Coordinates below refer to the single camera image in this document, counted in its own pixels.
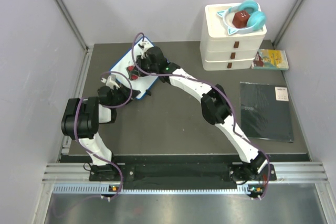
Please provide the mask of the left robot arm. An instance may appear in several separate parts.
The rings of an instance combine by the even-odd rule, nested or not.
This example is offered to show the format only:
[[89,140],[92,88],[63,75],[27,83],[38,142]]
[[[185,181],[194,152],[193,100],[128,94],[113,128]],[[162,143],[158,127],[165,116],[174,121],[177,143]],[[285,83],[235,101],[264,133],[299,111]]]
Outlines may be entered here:
[[78,139],[92,162],[89,164],[90,181],[113,181],[120,178],[119,168],[113,164],[114,154],[104,144],[98,133],[99,125],[114,123],[117,118],[116,106],[126,105],[140,94],[122,84],[110,88],[102,86],[96,97],[81,101],[69,99],[61,120],[63,135]]

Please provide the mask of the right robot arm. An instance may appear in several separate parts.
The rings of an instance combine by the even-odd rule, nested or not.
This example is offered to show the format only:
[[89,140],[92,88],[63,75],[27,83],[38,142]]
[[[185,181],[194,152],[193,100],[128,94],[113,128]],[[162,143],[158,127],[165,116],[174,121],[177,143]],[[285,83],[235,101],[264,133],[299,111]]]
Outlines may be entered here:
[[[134,54],[134,48],[140,47],[140,54]],[[205,121],[221,130],[236,149],[243,163],[245,174],[252,180],[258,179],[267,168],[270,177],[268,156],[255,146],[236,123],[234,108],[219,84],[213,85],[198,80],[188,74],[179,65],[169,62],[157,46],[146,46],[143,42],[132,45],[131,59],[134,63],[130,75],[140,77],[158,77],[162,82],[177,87],[201,104]]]

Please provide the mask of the red whiteboard eraser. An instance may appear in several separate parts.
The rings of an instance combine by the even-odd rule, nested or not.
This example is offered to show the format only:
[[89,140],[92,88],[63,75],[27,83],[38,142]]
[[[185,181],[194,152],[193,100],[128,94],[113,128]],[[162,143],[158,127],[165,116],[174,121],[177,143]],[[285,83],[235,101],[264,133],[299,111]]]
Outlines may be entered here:
[[135,66],[128,66],[127,72],[131,81],[136,80],[139,77],[139,70]]

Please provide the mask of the blue framed whiteboard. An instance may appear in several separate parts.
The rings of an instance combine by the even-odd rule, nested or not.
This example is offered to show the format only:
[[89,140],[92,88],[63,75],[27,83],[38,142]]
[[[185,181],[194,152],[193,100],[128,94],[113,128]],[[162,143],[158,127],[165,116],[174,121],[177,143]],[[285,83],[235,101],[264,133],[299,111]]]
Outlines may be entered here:
[[[143,53],[143,48],[141,46],[144,46],[145,49],[148,49],[150,47],[153,47],[154,44],[147,38],[144,37],[144,39],[141,37],[138,39],[134,46],[134,58],[136,59],[136,56],[141,55]],[[119,72],[128,77],[127,73],[127,67],[133,66],[134,62],[132,60],[132,54],[131,49],[123,56],[121,57],[110,69],[110,71]],[[120,74],[116,75],[116,79],[126,87],[129,87],[129,83],[126,78],[120,76]],[[136,80],[130,80],[132,84],[132,89],[139,91],[140,93],[135,97],[137,100],[141,100],[145,94],[146,90],[149,90],[157,80],[157,77],[154,76],[147,76],[147,77],[139,77]]]

